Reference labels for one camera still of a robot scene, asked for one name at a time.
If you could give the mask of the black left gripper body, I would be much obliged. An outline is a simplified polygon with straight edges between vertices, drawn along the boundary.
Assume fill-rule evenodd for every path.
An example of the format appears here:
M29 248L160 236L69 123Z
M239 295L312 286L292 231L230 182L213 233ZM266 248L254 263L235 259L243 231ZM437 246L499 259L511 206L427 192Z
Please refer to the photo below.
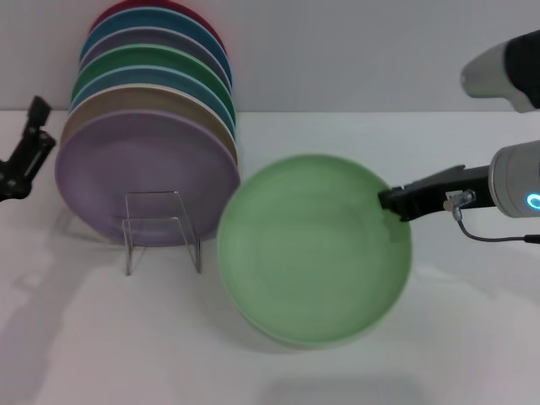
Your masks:
M25 182L20 169L1 161L1 201L25 199Z

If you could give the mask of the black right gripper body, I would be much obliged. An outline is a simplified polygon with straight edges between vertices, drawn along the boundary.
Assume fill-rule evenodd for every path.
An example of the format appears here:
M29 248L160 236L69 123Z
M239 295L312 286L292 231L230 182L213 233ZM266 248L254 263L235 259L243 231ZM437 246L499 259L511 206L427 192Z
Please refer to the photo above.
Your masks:
M465 204L465 209L492 208L493 198L489 190L489 168L480 166L466 168L464 165L457 166L451 171L450 180L446 189L446 199L455 199L464 192L474 194L474 200Z

